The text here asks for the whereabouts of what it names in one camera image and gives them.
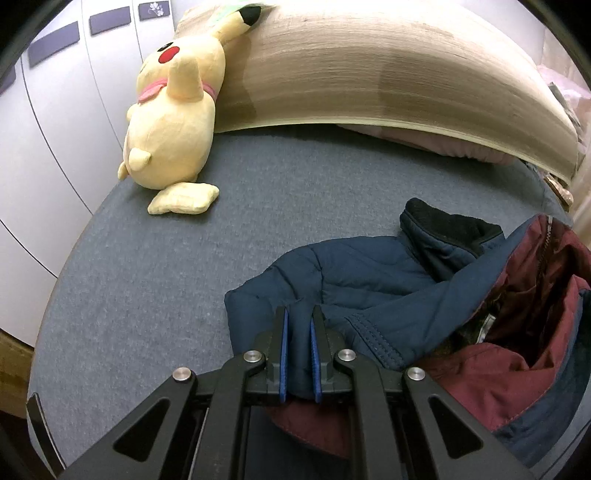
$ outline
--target pink collar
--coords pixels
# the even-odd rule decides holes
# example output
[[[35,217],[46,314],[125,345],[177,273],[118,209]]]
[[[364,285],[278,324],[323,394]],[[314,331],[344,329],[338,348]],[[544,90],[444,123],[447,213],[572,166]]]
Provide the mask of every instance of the pink collar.
[[[203,84],[203,91],[208,93],[209,96],[215,102],[217,100],[216,91],[208,83],[202,82],[202,84]],[[167,85],[168,85],[167,78],[158,79],[155,82],[150,83],[144,90],[142,90],[142,93],[139,94],[138,103],[144,103],[144,102],[147,102],[148,100],[154,98],[156,95],[158,95],[158,92],[161,89],[163,89],[164,87],[166,87]]]

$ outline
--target clothing label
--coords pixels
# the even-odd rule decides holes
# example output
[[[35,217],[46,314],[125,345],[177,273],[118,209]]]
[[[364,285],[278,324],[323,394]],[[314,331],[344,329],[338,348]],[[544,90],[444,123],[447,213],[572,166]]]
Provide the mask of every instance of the clothing label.
[[[490,313],[484,319],[484,323],[482,327],[480,327],[480,332],[478,333],[478,338],[476,339],[476,343],[484,342],[486,335],[488,335],[488,331],[491,329],[492,324],[495,323],[496,317],[491,315]]]

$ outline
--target red cheek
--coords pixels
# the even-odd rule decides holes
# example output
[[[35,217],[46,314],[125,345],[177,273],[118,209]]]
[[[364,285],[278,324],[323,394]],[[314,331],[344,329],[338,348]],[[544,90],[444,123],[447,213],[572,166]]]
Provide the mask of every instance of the red cheek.
[[[166,63],[166,62],[172,60],[173,57],[180,51],[181,51],[181,49],[178,47],[170,47],[167,50],[164,50],[162,52],[162,55],[160,55],[160,57],[158,58],[158,61],[160,63]]]

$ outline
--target gray bed sheet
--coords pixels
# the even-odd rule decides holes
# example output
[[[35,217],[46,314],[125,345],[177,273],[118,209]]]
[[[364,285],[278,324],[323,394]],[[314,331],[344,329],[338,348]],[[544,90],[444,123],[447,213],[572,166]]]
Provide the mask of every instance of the gray bed sheet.
[[[35,349],[39,393],[70,464],[174,368],[197,373],[231,354],[224,294],[300,245],[393,235],[406,201],[501,225],[545,212],[568,222],[526,165],[441,157],[331,125],[216,135],[199,181],[220,188],[199,216],[150,216],[154,192],[117,185],[80,237],[51,296]],[[247,478],[344,478],[341,460],[302,447],[253,415],[262,440]],[[274,464],[263,462],[267,442]]]

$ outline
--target jacket zipper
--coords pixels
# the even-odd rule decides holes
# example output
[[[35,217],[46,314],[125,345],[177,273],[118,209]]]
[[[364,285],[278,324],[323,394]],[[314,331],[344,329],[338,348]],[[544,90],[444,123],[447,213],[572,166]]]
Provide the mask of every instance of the jacket zipper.
[[[546,268],[546,251],[550,246],[550,238],[552,236],[552,224],[554,222],[554,217],[548,215],[548,223],[546,225],[546,239],[544,240],[544,246],[542,247],[542,256],[540,258],[540,266],[538,267],[538,275],[536,276],[536,285],[540,284],[542,279],[542,275],[544,274],[544,270]]]
[[[541,283],[542,283],[542,278],[544,277],[544,272],[545,272],[546,266],[548,264],[548,259],[546,258],[547,257],[546,253],[548,251],[548,247],[550,246],[550,238],[552,236],[553,220],[554,220],[554,218],[551,215],[548,215],[548,223],[546,225],[546,238],[544,240],[544,246],[542,247],[542,255],[540,258],[540,265],[538,267],[538,274],[535,278],[535,296],[534,296],[534,301],[531,304],[530,318],[529,318],[530,325],[533,320],[532,314],[534,312],[534,309],[536,307],[538,307],[540,300],[541,300],[541,296],[542,296]],[[538,348],[541,348],[542,343],[544,342],[546,327],[547,327],[547,325],[544,325],[544,327],[542,328],[542,331],[540,332]]]

